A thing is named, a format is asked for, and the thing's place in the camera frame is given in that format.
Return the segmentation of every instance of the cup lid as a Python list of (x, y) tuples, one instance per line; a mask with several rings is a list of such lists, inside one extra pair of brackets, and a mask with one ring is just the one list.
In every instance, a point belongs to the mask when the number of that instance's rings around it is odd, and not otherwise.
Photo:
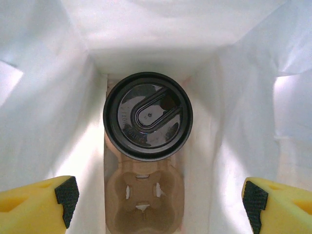
[(142, 72), (112, 89), (103, 121), (118, 150), (136, 160), (156, 161), (184, 145), (191, 132), (193, 111), (178, 83), (159, 73)]

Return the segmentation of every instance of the black plastic lid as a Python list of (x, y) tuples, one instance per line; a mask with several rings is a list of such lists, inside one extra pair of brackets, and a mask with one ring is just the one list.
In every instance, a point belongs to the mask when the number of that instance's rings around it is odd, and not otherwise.
[(136, 160), (156, 161), (184, 145), (193, 111), (178, 83), (159, 73), (142, 72), (112, 89), (103, 121), (107, 136), (119, 151)]

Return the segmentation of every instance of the paper pulp cup holder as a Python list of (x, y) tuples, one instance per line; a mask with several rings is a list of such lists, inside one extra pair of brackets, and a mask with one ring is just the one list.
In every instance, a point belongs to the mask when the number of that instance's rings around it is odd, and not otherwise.
[(187, 140), (191, 103), (171, 78), (152, 72), (120, 81), (103, 112), (105, 141), (118, 169), (105, 186), (112, 234), (172, 234), (184, 212), (184, 183), (170, 156)]

